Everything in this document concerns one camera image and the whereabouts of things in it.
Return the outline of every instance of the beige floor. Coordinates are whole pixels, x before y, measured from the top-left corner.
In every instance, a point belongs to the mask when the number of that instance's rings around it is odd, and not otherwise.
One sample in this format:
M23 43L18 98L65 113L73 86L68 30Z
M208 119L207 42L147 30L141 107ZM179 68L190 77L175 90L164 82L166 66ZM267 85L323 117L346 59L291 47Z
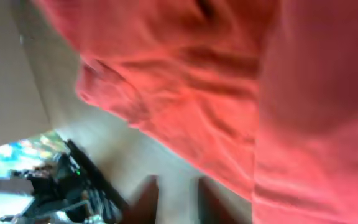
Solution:
M73 89L78 56L29 1L15 0L12 8L50 122L62 138L81 146L125 198L146 176L159 175L158 223L197 223L192 180L202 174L119 118L81 102ZM250 204L217 186L234 212L251 223Z

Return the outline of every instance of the person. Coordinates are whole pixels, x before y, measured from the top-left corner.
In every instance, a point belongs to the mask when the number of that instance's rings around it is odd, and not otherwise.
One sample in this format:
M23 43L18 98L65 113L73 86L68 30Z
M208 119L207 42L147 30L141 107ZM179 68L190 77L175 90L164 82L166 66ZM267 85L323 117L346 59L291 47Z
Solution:
M36 1L80 98L250 200L254 223L358 224L358 1Z

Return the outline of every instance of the wall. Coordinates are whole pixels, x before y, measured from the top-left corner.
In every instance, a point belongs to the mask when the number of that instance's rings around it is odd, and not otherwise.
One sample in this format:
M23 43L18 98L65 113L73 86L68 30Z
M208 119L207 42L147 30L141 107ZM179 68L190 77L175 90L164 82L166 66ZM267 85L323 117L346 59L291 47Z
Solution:
M31 191L29 180L0 180L0 217L23 212L32 201Z
M0 145L49 129L10 2L0 0Z

